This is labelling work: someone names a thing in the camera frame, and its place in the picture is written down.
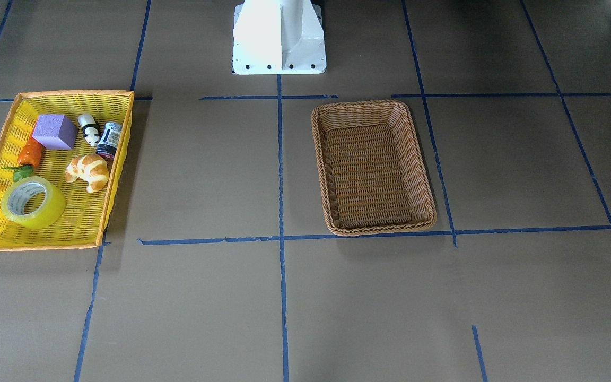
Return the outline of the yellow packing tape roll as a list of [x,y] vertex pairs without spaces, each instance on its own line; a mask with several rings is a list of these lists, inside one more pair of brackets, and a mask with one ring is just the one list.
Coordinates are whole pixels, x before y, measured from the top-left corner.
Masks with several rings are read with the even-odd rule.
[[[26,213],[27,203],[39,194],[43,196],[41,203]],[[52,225],[63,214],[65,206],[65,194],[61,189],[39,176],[14,182],[1,201],[3,215],[30,230],[41,230]]]

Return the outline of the brown wicker basket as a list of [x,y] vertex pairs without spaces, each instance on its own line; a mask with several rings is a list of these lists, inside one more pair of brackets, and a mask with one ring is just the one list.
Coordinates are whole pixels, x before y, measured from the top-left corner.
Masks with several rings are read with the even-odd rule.
[[313,110],[311,123],[330,232],[355,237],[434,226],[433,192],[404,102],[324,104]]

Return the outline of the yellow woven plastic basket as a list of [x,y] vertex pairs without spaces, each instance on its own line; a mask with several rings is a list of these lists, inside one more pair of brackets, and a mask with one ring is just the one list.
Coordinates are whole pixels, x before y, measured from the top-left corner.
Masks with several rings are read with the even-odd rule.
[[[122,168],[128,152],[133,121],[134,93],[131,90],[51,90],[17,94],[0,132],[0,251],[83,249],[99,247],[116,200]],[[122,125],[116,157],[109,162],[110,177],[104,189],[89,194],[84,181],[66,183],[65,168],[75,157],[95,151],[77,134],[71,150],[44,150],[40,167],[34,170],[60,189],[66,206],[49,227],[30,230],[8,220],[2,211],[5,191],[13,184],[12,167],[31,137],[42,114],[63,114],[76,121],[81,114],[92,114],[100,123]]]

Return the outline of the small dark can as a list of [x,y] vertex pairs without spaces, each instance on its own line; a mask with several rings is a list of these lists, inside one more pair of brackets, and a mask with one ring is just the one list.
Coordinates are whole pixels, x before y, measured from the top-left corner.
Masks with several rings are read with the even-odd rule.
[[95,146],[95,153],[105,160],[112,161],[116,157],[117,147],[122,133],[122,125],[108,121],[104,124],[102,136]]

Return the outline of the toy croissant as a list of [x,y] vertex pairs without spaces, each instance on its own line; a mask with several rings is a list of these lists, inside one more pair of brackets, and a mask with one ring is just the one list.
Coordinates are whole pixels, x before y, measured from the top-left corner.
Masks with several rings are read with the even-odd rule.
[[78,179],[87,182],[87,193],[97,193],[108,184],[110,171],[106,160],[97,154],[81,155],[72,159],[65,169],[65,182]]

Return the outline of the panda figurine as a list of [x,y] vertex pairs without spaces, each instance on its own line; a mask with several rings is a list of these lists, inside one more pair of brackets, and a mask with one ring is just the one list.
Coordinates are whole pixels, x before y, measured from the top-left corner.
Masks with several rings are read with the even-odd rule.
[[91,147],[97,147],[102,134],[100,133],[99,123],[95,121],[94,116],[90,113],[84,113],[77,117],[77,121],[82,128],[83,138],[87,144]]

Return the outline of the purple foam cube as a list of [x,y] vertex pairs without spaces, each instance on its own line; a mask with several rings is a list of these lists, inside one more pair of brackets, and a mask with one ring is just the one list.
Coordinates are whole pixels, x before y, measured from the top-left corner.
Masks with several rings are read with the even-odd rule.
[[64,114],[41,114],[32,130],[32,138],[49,150],[72,150],[77,126]]

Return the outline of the toy carrot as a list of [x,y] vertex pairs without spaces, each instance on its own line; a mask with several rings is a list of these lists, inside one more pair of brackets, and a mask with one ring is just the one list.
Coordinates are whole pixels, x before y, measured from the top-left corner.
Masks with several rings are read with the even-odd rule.
[[39,167],[44,146],[34,137],[30,136],[17,158],[17,166],[2,166],[5,171],[13,171],[13,182],[20,181],[26,177],[31,177],[34,170]]

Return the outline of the white pedestal column base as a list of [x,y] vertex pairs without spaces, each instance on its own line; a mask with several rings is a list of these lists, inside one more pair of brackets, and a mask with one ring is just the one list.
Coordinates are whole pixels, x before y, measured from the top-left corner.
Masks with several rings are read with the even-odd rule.
[[245,1],[234,8],[236,75],[315,75],[327,69],[321,1]]

